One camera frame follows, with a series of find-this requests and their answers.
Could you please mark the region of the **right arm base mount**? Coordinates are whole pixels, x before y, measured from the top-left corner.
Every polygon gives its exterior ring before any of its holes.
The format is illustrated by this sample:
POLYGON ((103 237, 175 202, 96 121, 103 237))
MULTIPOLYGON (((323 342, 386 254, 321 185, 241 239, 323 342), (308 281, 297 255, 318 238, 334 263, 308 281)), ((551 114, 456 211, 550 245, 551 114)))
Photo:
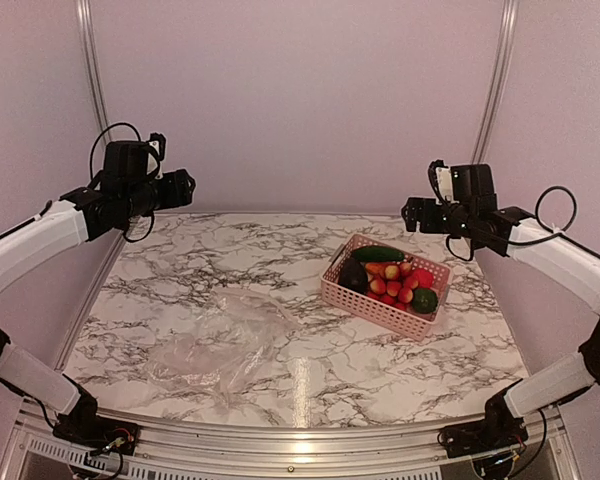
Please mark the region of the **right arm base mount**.
POLYGON ((439 430, 438 444, 449 458, 486 453, 510 446, 522 446, 529 435, 522 420, 505 427, 491 427, 486 420, 447 425, 439 430))

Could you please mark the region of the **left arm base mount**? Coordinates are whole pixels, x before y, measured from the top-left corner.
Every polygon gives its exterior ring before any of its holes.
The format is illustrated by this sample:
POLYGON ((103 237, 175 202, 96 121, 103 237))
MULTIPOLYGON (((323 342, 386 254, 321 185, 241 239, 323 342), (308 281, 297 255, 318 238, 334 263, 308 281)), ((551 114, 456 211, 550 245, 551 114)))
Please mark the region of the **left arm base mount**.
POLYGON ((54 426, 53 435, 56 438, 90 448, 92 451, 106 453, 106 446, 117 439, 123 439, 115 450, 123 455, 132 455, 140 433, 136 423, 97 416, 94 421, 87 423, 82 430, 69 423, 59 420, 54 426))

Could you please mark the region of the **clear zip top bag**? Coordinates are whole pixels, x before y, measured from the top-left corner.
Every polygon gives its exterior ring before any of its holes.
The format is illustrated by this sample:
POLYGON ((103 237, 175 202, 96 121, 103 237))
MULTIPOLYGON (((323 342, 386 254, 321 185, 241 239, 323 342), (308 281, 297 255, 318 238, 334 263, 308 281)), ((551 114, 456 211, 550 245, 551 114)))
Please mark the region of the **clear zip top bag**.
POLYGON ((300 326, 275 298, 238 288, 212 291, 191 329, 151 349, 148 380, 177 394, 204 394, 229 406, 272 361, 278 341, 300 326))

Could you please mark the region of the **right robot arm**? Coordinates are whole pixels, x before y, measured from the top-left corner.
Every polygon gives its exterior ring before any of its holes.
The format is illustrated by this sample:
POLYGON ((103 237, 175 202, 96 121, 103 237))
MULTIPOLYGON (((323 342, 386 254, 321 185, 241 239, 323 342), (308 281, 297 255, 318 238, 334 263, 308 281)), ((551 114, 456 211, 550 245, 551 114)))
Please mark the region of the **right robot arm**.
POLYGON ((410 197, 401 217, 410 232, 465 239, 471 251, 486 248, 526 264, 588 305, 598 317, 578 350, 494 395, 485 404, 475 438, 495 448, 525 415, 600 385, 600 254, 550 227, 537 211, 498 205, 492 172, 486 164, 427 168, 430 198, 410 197))

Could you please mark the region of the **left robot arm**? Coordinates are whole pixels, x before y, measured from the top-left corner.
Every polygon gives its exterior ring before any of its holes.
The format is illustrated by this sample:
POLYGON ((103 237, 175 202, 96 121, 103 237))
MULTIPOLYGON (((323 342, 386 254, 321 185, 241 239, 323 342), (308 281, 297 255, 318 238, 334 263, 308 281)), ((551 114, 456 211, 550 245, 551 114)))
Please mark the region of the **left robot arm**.
MULTIPOLYGON (((163 172, 165 139, 114 141, 89 184, 50 201, 37 215, 0 235, 0 294, 57 255, 118 230, 138 217, 188 206, 196 187, 184 169, 163 172)), ((105 438, 96 400, 79 385, 12 343, 0 328, 0 380, 40 401, 86 445, 105 438)))

